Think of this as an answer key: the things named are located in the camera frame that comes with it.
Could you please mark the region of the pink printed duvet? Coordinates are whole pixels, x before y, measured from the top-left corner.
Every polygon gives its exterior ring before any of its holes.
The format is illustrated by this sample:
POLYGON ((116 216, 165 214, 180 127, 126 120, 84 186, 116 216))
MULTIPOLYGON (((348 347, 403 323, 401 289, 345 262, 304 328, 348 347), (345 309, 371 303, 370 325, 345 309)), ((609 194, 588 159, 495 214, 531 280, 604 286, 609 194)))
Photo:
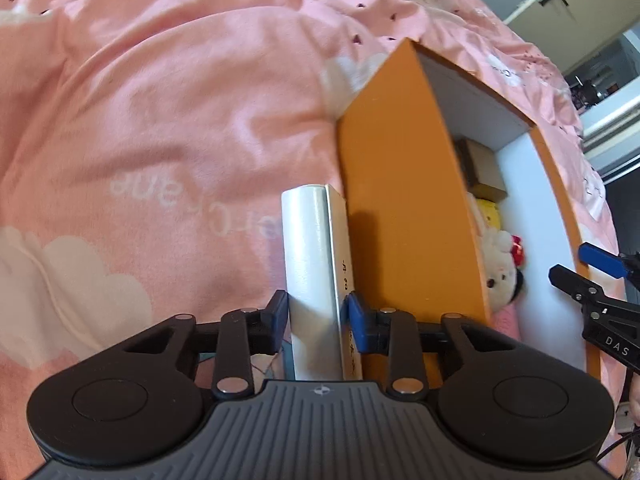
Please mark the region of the pink printed duvet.
POLYGON ((283 282, 280 195, 405 39, 530 116, 580 235, 617 240, 560 72, 482 0, 1 0, 1 397, 283 282))

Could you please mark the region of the orange cardboard storage box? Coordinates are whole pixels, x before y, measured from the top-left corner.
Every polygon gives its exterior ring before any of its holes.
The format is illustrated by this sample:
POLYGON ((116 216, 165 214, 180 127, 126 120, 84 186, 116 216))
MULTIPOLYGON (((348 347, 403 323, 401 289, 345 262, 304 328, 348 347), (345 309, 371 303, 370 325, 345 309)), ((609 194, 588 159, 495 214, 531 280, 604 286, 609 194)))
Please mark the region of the orange cardboard storage box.
POLYGON ((456 153, 469 138, 496 155, 503 226, 525 244, 516 317, 526 344, 601 377, 578 305, 553 288, 552 266, 579 274, 582 240, 570 196, 538 126, 446 58, 404 40, 337 125, 356 289, 372 307, 421 321, 491 313, 480 230, 456 153))

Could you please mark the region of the white long box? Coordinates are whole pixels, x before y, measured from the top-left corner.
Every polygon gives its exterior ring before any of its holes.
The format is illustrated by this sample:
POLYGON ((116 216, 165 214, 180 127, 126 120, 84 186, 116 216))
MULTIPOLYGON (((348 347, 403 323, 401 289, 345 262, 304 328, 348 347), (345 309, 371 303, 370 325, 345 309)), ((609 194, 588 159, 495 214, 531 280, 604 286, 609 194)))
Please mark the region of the white long box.
POLYGON ((331 185, 281 195, 286 290, 298 380, 359 380, 345 298, 354 290, 347 211, 331 185))

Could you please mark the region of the yellow plush toy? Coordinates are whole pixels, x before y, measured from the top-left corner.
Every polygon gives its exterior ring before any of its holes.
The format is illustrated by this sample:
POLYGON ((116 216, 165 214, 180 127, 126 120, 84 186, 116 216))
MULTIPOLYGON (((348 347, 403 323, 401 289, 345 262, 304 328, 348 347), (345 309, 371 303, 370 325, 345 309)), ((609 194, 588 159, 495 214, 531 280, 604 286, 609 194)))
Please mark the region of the yellow plush toy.
POLYGON ((502 221, 498 205, 490 200, 483 200, 482 198, 476 198, 475 201, 486 224, 500 231, 502 229, 502 221))

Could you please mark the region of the brown cardboard box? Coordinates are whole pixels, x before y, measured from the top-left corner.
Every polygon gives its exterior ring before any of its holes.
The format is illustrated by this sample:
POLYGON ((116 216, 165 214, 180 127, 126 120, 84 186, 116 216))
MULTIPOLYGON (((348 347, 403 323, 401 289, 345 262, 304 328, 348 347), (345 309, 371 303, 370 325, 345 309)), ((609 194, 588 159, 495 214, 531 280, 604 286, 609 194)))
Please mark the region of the brown cardboard box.
POLYGON ((481 200, 501 202, 508 196, 496 154, 484 144, 459 139, 454 144, 469 191, 481 200))

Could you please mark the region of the white black dog plush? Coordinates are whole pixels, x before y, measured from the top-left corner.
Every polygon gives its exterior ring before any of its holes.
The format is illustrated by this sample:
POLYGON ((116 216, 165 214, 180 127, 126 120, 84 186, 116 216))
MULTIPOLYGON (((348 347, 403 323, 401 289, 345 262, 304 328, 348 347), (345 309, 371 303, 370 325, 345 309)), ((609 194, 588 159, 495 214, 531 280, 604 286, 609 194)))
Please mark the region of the white black dog plush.
POLYGON ((477 199, 471 193, 468 199, 480 234, 478 242, 489 309, 492 313, 498 313, 518 298, 524 285, 524 276, 512 256, 513 236, 487 222, 480 212, 477 199))

